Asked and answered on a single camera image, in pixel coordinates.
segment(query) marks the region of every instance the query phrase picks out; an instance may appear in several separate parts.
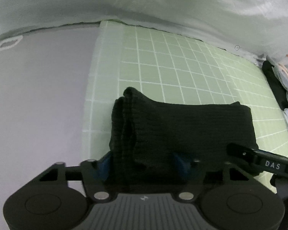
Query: green checkered surface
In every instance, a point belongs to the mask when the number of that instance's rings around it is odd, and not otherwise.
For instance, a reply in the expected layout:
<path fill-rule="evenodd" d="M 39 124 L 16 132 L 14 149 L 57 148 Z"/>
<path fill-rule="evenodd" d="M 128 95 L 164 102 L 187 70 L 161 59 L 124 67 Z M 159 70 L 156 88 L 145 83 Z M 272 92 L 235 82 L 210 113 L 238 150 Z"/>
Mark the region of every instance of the green checkered surface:
<path fill-rule="evenodd" d="M 165 103 L 239 101 L 251 108 L 259 148 L 288 157 L 286 122 L 257 66 L 177 34 L 112 21 L 100 29 L 84 105 L 84 159 L 109 151 L 113 103 L 129 86 Z M 270 177 L 264 172 L 257 179 L 273 190 Z"/>

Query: pile of clothes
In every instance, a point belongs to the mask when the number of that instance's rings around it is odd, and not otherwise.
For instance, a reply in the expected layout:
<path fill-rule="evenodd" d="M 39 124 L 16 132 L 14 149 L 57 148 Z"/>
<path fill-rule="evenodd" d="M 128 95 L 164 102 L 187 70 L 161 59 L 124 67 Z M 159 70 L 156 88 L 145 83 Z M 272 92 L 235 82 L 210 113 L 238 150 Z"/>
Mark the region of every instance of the pile of clothes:
<path fill-rule="evenodd" d="M 288 124 L 288 69 L 267 56 L 262 71 Z"/>

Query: black clothing item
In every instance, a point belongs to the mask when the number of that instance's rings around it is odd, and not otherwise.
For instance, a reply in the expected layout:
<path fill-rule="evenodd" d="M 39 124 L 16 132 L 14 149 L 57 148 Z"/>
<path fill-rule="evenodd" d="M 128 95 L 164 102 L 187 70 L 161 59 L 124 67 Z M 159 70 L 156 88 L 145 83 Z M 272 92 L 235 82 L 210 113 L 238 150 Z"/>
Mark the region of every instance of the black clothing item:
<path fill-rule="evenodd" d="M 275 74 L 272 70 L 273 65 L 269 61 L 264 61 L 262 64 L 263 74 L 266 76 L 266 80 L 269 83 L 269 86 L 274 94 L 274 97 L 283 111 L 285 108 L 288 108 L 288 101 L 286 97 L 286 89 L 283 87 L 282 83 L 275 77 Z"/>
<path fill-rule="evenodd" d="M 153 101 L 132 87 L 115 101 L 110 149 L 117 182 L 178 182 L 174 152 L 217 163 L 229 159 L 229 143 L 258 149 L 251 110 L 239 102 L 168 104 Z M 258 175 L 246 162 L 236 163 Z"/>

